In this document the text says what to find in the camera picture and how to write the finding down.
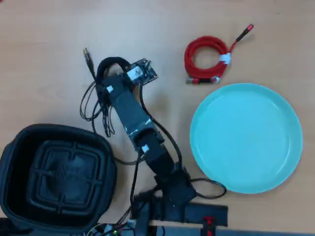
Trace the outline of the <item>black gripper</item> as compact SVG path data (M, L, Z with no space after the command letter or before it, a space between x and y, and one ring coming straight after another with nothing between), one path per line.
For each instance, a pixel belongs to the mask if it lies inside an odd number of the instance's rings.
M101 85L108 100L115 100L126 91L133 92L135 87L127 74L116 74L103 78Z

